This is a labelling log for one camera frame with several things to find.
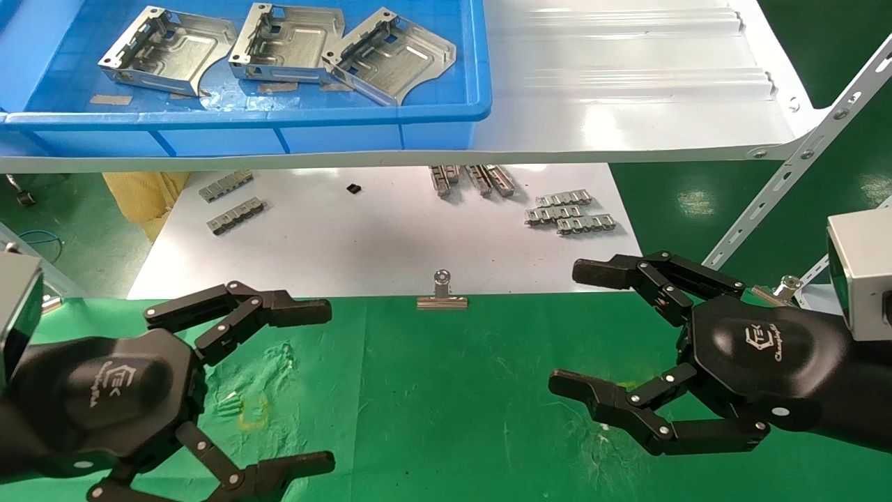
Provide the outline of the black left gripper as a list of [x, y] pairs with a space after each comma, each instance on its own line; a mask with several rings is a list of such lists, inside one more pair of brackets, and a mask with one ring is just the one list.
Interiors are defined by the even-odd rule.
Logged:
[[[151, 306], [144, 320], [153, 330], [138, 337], [83, 337], [25, 349], [20, 480], [112, 469], [87, 501], [169, 501], [131, 483], [182, 446], [219, 480], [207, 501], [280, 501], [294, 480], [334, 471], [330, 451], [239, 469], [194, 423], [207, 391], [203, 364], [220, 363], [266, 326], [326, 324], [331, 302], [229, 282]], [[174, 334], [210, 321], [215, 324], [194, 349]]]

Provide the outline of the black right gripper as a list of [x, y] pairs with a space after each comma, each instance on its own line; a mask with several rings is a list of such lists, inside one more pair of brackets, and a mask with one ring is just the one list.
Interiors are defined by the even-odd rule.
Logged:
[[[578, 259], [578, 284], [634, 290], [674, 327], [685, 362], [634, 390], [555, 369], [548, 390], [587, 407], [651, 455], [746, 453], [770, 433], [845, 431], [843, 375], [854, 338], [843, 317], [739, 300], [744, 282], [669, 252]], [[694, 306], [689, 294], [707, 300]], [[676, 420], [660, 407], [691, 392], [722, 418]]]

